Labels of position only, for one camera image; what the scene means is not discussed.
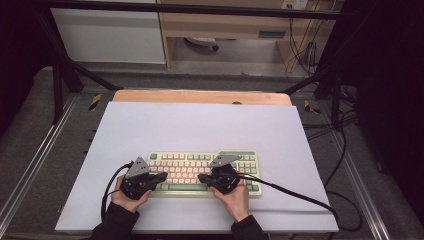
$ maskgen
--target white table surface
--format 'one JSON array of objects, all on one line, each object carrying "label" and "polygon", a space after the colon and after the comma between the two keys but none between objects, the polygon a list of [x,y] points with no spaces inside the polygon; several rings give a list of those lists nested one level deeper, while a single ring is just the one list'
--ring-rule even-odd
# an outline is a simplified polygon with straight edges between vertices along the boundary
[{"label": "white table surface", "polygon": [[[138,156],[225,149],[256,151],[262,180],[328,204],[296,107],[110,102],[56,230],[87,233],[99,224],[107,183]],[[139,212],[135,233],[228,233],[233,222],[213,197],[151,197]],[[268,233],[338,231],[328,210],[265,185],[250,212]]]}]

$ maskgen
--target cabinet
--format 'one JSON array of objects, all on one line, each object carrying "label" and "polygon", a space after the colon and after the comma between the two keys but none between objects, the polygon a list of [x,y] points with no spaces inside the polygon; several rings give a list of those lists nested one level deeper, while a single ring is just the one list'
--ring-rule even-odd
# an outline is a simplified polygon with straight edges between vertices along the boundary
[{"label": "cabinet", "polygon": [[[280,9],[283,0],[157,0],[160,4],[188,4],[210,6],[233,6],[250,8]],[[326,10],[334,1],[309,0],[307,10]],[[168,68],[172,67],[172,55],[175,38],[226,38],[226,39],[267,39],[275,40],[288,70],[291,72],[297,61],[290,46],[290,25],[292,25],[293,41],[298,49],[303,49],[314,37],[320,20],[286,18],[224,16],[209,14],[160,13],[162,41]],[[334,21],[321,25],[315,41],[325,43],[331,33]]]}]

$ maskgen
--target hand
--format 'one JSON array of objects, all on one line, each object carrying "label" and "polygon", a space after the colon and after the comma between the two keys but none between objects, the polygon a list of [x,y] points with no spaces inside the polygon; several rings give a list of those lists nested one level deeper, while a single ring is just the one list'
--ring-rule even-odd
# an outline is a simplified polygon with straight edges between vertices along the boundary
[{"label": "hand", "polygon": [[[115,191],[119,190],[119,186],[121,186],[123,178],[124,178],[124,175],[116,179]],[[149,190],[145,194],[143,194],[143,196],[141,196],[139,200],[133,200],[133,199],[127,198],[123,192],[116,191],[112,193],[112,202],[115,203],[116,205],[119,205],[127,209],[128,211],[132,213],[135,213],[138,207],[140,207],[143,203],[147,202],[151,193],[152,193],[152,190]]]},{"label": "hand", "polygon": [[236,188],[225,195],[214,187],[211,187],[211,191],[216,198],[224,203],[228,213],[236,222],[240,222],[249,216],[249,190],[244,185],[244,179],[240,179]]}]

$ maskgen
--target person's left hand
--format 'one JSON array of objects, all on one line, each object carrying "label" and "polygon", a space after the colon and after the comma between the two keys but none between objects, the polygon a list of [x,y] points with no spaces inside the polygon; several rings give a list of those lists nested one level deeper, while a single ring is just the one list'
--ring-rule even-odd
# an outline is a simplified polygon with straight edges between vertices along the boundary
[{"label": "person's left hand", "polygon": [[[123,178],[124,178],[124,175],[116,179],[115,191],[119,190],[119,186],[121,186]],[[112,202],[115,203],[116,205],[119,205],[127,209],[128,211],[132,213],[135,213],[142,204],[147,202],[151,193],[152,193],[152,190],[149,190],[145,194],[143,194],[143,196],[141,196],[139,200],[133,200],[133,199],[127,198],[123,192],[116,191],[112,193]]]}]

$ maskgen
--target mechanical keyboard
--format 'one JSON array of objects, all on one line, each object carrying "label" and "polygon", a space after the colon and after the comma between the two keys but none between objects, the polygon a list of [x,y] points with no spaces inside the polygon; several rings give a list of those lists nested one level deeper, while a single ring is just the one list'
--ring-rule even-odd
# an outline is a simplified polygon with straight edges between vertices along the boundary
[{"label": "mechanical keyboard", "polygon": [[[226,150],[218,153],[208,152],[152,152],[147,164],[153,174],[167,172],[165,182],[158,184],[152,196],[158,197],[209,197],[213,196],[206,184],[202,184],[197,175],[210,174],[208,167],[218,155],[237,155],[241,159],[231,163],[231,166],[241,173],[259,178],[258,157],[254,151]],[[245,180],[249,197],[259,197],[262,194],[261,184]]]}]

